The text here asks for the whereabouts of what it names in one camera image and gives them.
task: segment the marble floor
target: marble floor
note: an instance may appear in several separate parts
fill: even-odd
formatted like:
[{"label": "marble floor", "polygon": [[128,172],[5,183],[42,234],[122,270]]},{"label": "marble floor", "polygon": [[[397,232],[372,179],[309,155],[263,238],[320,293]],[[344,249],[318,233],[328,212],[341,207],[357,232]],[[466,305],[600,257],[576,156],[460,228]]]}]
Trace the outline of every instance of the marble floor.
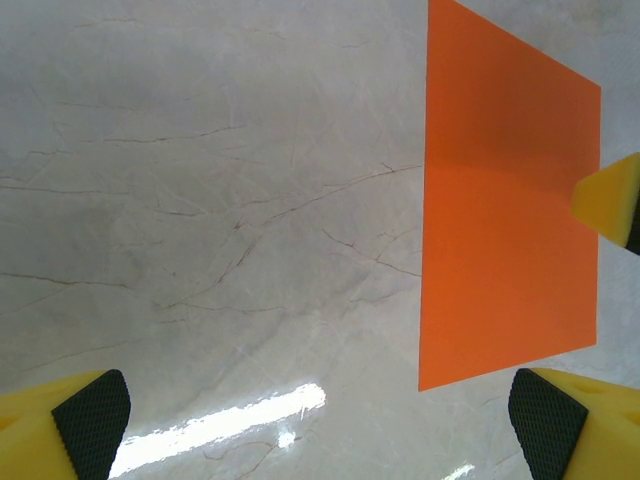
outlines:
[{"label": "marble floor", "polygon": [[[463,3],[603,87],[640,150],[640,3]],[[419,394],[425,0],[5,0],[0,391],[118,368],[111,477],[527,479],[513,370]],[[599,345],[640,387],[640,261]]]}]

